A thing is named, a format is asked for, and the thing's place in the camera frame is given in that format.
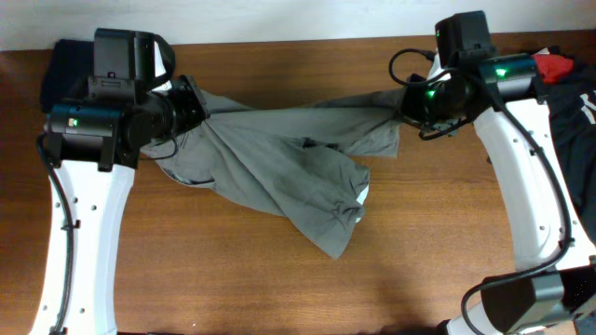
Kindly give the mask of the grey shorts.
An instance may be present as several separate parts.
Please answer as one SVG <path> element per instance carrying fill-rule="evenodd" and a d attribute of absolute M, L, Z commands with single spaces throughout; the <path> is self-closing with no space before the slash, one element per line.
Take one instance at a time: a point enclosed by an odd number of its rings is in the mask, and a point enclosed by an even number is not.
<path fill-rule="evenodd" d="M 402 97 L 397 88 L 259 110 L 207 93 L 206 121 L 141 151 L 179 184 L 289 219 L 337 259 L 370 191 L 370 170 L 354 159 L 396 157 Z"/>

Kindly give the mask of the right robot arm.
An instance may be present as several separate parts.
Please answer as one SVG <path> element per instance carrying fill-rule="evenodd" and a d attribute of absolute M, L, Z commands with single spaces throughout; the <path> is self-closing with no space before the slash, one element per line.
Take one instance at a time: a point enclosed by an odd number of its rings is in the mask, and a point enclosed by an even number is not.
<path fill-rule="evenodd" d="M 595 247 L 576 214 L 556 155 L 548 92 L 530 55 L 449 66 L 428 52 L 427 77 L 412 76 L 400 115 L 434 140 L 472 125 L 506 206 L 515 269 L 469 290 L 441 334 L 532 334 L 595 312 Z"/>

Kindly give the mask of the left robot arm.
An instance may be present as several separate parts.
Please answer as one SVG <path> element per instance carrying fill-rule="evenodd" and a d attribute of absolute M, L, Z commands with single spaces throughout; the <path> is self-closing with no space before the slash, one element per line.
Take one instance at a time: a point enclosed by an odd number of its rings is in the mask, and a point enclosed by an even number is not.
<path fill-rule="evenodd" d="M 33 334 L 115 334 L 120 226 L 151 141 L 176 141 L 208 118 L 190 75 L 92 76 L 88 94 L 52 107 L 36 147 L 51 185 L 51 224 Z"/>

